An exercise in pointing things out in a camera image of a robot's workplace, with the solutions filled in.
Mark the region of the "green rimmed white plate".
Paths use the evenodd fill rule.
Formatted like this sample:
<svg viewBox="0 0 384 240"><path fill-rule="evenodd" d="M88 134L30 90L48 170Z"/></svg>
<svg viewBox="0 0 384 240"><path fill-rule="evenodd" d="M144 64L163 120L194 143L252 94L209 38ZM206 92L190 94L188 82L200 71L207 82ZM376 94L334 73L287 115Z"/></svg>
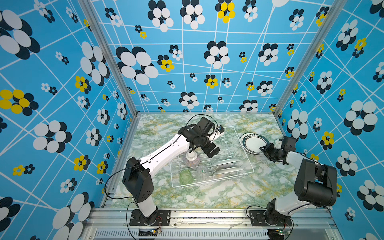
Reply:
<svg viewBox="0 0 384 240"><path fill-rule="evenodd" d="M270 142L262 135L255 133L245 133L240 137L240 143L243 149L251 155L263 154L261 148L264 148Z"/></svg>

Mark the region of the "white wire dish rack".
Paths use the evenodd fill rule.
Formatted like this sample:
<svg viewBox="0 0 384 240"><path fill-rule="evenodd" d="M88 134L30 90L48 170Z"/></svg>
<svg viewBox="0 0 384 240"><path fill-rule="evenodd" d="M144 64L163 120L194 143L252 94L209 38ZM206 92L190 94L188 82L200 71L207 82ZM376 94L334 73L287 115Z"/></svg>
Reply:
<svg viewBox="0 0 384 240"><path fill-rule="evenodd" d="M212 158L207 157L199 148L191 153L184 152L171 161L173 188L239 178L254 172L234 127L226 127L225 134L214 143L220 152Z"/></svg>

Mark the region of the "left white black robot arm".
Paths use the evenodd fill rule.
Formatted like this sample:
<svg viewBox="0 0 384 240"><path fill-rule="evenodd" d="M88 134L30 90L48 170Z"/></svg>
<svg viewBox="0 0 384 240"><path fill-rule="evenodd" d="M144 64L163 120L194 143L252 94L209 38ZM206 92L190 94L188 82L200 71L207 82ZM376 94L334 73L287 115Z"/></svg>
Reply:
<svg viewBox="0 0 384 240"><path fill-rule="evenodd" d="M214 140L225 133L225 128L208 120L207 115L201 116L198 123L187 123L170 141L151 154L139 160L132 157L127 161L122 182L137 202L141 217L147 224L153 224L158 215L158 207L152 198L153 178L164 166L178 155L191 153L198 148L208 158L220 152Z"/></svg>

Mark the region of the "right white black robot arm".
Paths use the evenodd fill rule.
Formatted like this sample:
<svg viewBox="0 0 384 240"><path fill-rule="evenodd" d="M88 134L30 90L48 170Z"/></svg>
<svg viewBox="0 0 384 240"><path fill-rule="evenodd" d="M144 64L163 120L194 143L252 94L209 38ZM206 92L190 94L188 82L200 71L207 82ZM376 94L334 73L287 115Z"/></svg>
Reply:
<svg viewBox="0 0 384 240"><path fill-rule="evenodd" d="M264 212L265 221L275 226L287 224L294 213L310 206L331 207L337 201L337 170L322 165L296 151L296 140L283 137L279 146L269 143L260 150L268 160L298 169L294 190L271 200Z"/></svg>

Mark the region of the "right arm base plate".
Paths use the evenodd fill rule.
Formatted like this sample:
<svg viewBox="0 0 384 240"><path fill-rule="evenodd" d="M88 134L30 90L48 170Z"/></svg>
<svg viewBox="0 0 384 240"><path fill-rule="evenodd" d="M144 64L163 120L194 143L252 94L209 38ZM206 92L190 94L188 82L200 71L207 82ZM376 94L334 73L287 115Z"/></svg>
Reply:
<svg viewBox="0 0 384 240"><path fill-rule="evenodd" d="M248 211L253 227L292 227L293 223L289 216L277 212L265 210Z"/></svg>

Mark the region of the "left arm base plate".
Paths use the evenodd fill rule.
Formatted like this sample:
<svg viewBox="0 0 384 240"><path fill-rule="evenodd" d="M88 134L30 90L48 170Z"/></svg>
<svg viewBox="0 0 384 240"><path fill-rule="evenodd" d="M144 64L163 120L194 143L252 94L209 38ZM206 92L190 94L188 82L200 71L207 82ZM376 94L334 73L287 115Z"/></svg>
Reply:
<svg viewBox="0 0 384 240"><path fill-rule="evenodd" d="M133 210L128 217L130 226L169 226L171 219L170 210L155 210L150 216L145 217L140 210Z"/></svg>

